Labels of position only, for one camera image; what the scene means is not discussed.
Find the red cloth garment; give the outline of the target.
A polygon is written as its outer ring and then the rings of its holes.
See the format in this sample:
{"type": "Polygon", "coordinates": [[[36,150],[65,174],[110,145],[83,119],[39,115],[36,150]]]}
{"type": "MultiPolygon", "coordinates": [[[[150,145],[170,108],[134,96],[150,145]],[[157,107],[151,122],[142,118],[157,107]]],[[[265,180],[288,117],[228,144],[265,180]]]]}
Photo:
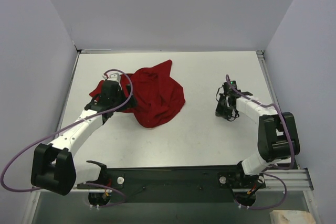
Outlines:
{"type": "Polygon", "coordinates": [[[154,67],[141,68],[135,73],[121,74],[120,85],[128,97],[127,84],[137,100],[137,106],[122,111],[134,114],[145,128],[154,128],[169,122],[185,104],[183,87],[170,77],[172,60],[154,67]]]}

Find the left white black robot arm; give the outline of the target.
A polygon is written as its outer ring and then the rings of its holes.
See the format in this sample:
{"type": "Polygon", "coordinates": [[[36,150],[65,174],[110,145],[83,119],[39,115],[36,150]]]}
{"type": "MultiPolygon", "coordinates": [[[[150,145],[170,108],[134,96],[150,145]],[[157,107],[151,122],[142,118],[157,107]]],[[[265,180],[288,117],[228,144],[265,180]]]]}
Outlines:
{"type": "Polygon", "coordinates": [[[49,144],[39,144],[34,150],[31,184],[60,195],[68,194],[73,186],[91,183],[96,188],[106,185],[106,165],[97,161],[76,164],[75,154],[85,141],[114,112],[136,105],[133,96],[126,97],[119,80],[105,80],[101,91],[85,106],[76,125],[62,132],[49,144]]]}

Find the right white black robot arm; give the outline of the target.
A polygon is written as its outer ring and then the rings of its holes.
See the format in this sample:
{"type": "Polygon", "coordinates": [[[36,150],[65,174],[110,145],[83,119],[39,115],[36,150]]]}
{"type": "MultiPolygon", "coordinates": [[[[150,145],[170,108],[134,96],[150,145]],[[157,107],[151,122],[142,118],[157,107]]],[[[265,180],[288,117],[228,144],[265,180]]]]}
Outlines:
{"type": "Polygon", "coordinates": [[[257,175],[269,168],[289,170],[295,166],[300,144],[294,115],[274,104],[262,104],[252,93],[242,92],[226,76],[223,92],[216,94],[215,115],[232,122],[247,116],[258,127],[257,150],[239,163],[245,175],[257,175]]]}

